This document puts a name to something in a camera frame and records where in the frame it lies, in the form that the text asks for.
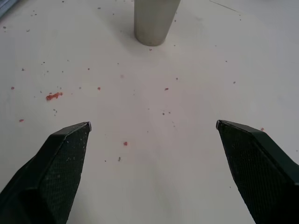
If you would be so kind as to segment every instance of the white table surface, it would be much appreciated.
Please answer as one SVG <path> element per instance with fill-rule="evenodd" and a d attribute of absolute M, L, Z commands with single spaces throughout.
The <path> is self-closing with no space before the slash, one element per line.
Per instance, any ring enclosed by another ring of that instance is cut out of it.
<path fill-rule="evenodd" d="M 214 2 L 237 12 L 183 0 L 158 47 L 135 40 L 131 0 L 14 7 L 0 20 L 0 189 L 51 133 L 90 121 L 69 224 L 253 224 L 215 124 L 263 127 L 299 162 L 299 2 Z"/>

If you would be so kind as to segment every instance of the silver cylinder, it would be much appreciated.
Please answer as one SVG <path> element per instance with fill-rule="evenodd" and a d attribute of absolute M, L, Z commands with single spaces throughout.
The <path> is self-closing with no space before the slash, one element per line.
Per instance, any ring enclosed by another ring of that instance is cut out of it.
<path fill-rule="evenodd" d="M 135 0 L 134 33 L 148 46 L 164 42 L 180 0 Z"/>

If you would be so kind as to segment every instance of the red crumb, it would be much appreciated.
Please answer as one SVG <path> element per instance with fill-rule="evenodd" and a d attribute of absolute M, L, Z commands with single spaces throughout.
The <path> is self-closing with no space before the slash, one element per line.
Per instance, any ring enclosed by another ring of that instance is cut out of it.
<path fill-rule="evenodd" d="M 47 100 L 47 101 L 50 101 L 50 100 L 52 100 L 52 99 L 54 99 L 54 98 L 57 99 L 59 96 L 62 96 L 62 95 L 63 95 L 62 92 L 57 92 L 57 93 L 55 93 L 55 94 L 53 94 L 53 95 L 49 94 L 49 95 L 46 97 L 46 100 Z"/>

